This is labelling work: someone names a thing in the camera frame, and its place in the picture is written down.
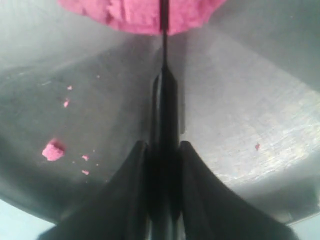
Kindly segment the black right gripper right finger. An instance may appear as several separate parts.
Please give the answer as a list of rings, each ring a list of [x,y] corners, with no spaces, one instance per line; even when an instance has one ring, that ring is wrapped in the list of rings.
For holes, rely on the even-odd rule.
[[[188,141],[182,158],[182,215],[188,240],[296,240],[287,225],[255,208],[205,165]]]

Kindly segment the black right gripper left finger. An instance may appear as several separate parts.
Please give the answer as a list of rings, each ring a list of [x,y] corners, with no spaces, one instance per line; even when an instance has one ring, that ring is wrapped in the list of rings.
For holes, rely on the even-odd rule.
[[[144,240],[147,237],[145,155],[137,141],[101,192],[42,233],[40,240]]]

